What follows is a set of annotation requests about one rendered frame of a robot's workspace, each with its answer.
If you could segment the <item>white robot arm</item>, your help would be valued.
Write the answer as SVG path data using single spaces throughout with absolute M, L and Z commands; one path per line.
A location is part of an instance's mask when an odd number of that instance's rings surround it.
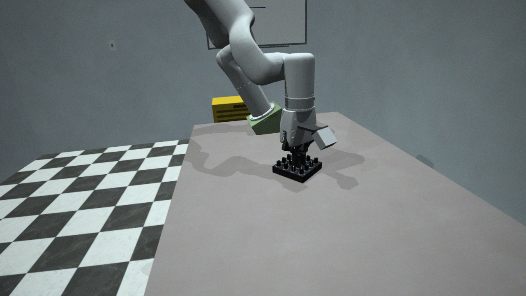
M 216 62 L 233 83 L 251 116 L 260 120 L 275 105 L 269 103 L 261 86 L 284 80 L 285 107 L 314 106 L 314 56 L 311 53 L 264 53 L 252 32 L 255 15 L 244 0 L 184 0 L 198 15 L 212 44 L 221 49 Z M 250 25 L 250 27 L 249 27 Z M 337 139 L 329 126 L 299 125 L 310 131 L 320 150 Z

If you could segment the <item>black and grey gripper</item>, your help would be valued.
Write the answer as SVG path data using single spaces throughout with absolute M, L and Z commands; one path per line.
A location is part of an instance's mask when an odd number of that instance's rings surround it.
M 308 147 L 314 142 L 311 136 L 312 132 L 298 129 L 299 125 L 304 124 L 317 126 L 314 106 L 310 109 L 288 109 L 285 107 L 282 110 L 280 142 L 283 145 L 281 149 L 292 153 L 292 165 L 296 167 L 305 166 Z

